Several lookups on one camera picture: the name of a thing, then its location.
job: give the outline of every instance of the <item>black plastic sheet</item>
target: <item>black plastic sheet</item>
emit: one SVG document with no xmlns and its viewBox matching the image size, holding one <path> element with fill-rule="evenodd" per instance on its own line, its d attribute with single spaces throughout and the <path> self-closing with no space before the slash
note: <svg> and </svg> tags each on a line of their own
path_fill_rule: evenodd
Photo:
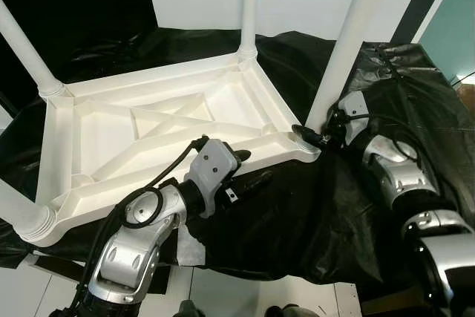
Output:
<svg viewBox="0 0 475 317">
<path fill-rule="evenodd" d="M 257 38 L 259 63 L 301 122 L 307 118 L 334 44 L 295 32 Z M 216 56 L 236 51 L 238 45 L 239 31 L 156 29 L 106 44 L 90 42 L 63 67 L 62 79 L 77 82 Z M 423 49 L 364 44 L 344 93 L 360 89 L 371 113 L 391 115 L 413 126 L 451 183 L 445 187 L 448 199 L 473 225 L 474 121 Z M 32 199 L 37 170 L 25 176 L 25 165 L 18 164 L 17 157 L 38 165 L 44 106 L 35 108 L 37 117 L 22 113 L 13 123 L 17 129 L 9 128 L 0 137 L 0 156 L 8 163 L 0 175 Z M 381 127 L 383 132 L 392 129 Z M 21 146 L 23 137 L 34 144 L 10 152 L 9 146 L 17 141 Z M 189 223 L 190 232 L 206 245 L 205 267 L 260 280 L 291 274 L 317 284 L 349 281 L 357 284 L 362 298 L 411 283 L 394 218 L 358 163 L 328 151 L 315 163 L 289 161 L 266 170 L 274 178 L 253 197 L 208 220 Z M 260 172 L 238 177 L 235 185 L 256 174 Z M 58 244 L 39 250 L 84 261 L 97 224 L 72 229 Z M 3 267 L 14 267 L 32 249 L 8 225 L 0 226 L 0 236 Z M 176 263 L 173 254 L 165 261 Z"/>
</svg>

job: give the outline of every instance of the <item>white tube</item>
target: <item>white tube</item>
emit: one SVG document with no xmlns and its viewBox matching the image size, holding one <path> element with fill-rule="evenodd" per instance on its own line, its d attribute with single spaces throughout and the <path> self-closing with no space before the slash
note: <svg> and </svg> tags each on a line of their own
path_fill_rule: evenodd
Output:
<svg viewBox="0 0 475 317">
<path fill-rule="evenodd" d="M 321 132 L 321 126 L 327 120 L 328 109 L 338 100 L 347 82 L 378 5 L 379 0 L 351 1 L 305 126 Z"/>
<path fill-rule="evenodd" d="M 64 92 L 65 86 L 54 78 L 2 0 L 0 0 L 0 33 L 38 85 L 40 96 L 44 98 L 58 96 Z"/>
<path fill-rule="evenodd" d="M 15 232 L 28 241 L 52 225 L 55 213 L 49 207 L 37 206 L 0 180 L 0 218 L 10 223 Z"/>
<path fill-rule="evenodd" d="M 258 0 L 243 0 L 243 23 L 238 51 L 242 58 L 254 58 L 258 55 L 258 49 L 255 47 L 257 8 Z"/>
</svg>

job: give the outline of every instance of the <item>black tarp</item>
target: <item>black tarp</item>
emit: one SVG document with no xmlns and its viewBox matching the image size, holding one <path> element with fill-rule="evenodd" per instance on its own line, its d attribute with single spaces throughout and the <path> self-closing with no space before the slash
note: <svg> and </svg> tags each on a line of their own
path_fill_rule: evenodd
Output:
<svg viewBox="0 0 475 317">
<path fill-rule="evenodd" d="M 77 82 L 216 56 L 236 51 L 238 44 L 239 31 L 157 29 L 133 39 L 85 45 L 63 67 L 61 78 Z M 259 63 L 301 122 L 334 44 L 296 32 L 257 38 Z M 456 187 L 457 192 L 446 187 L 448 199 L 473 224 L 474 121 L 424 50 L 419 45 L 364 44 L 344 93 L 359 89 L 370 112 L 397 117 L 414 128 L 438 170 Z M 36 103 L 0 137 L 0 175 L 30 198 L 43 117 L 44 105 Z M 383 132 L 391 129 L 382 123 Z M 24 137 L 30 138 L 22 144 L 24 151 L 9 149 L 21 146 Z M 273 181 L 256 195 L 189 224 L 206 245 L 206 267 L 261 280 L 291 274 L 317 284 L 351 281 L 362 298 L 411 283 L 394 217 L 358 163 L 328 151 L 315 163 L 289 161 L 268 169 Z M 239 177 L 235 185 L 256 174 Z M 58 244 L 39 250 L 84 261 L 96 228 L 97 222 L 77 227 Z M 8 225 L 0 229 L 0 265 L 14 267 L 32 247 Z M 172 254 L 166 262 L 175 262 Z"/>
</svg>

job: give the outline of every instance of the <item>floor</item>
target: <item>floor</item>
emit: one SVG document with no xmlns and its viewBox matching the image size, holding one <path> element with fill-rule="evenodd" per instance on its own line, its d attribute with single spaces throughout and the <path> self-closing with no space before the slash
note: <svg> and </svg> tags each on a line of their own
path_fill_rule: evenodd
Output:
<svg viewBox="0 0 475 317">
<path fill-rule="evenodd" d="M 31 267 L 0 269 L 3 316 L 48 317 L 68 306 L 76 284 Z M 175 267 L 165 295 L 147 295 L 140 317 L 172 317 L 190 298 L 207 317 L 261 317 L 267 307 L 298 304 L 326 317 L 358 317 L 361 311 L 352 284 L 314 285 L 287 276 L 277 281 L 247 281 L 210 270 Z"/>
</svg>

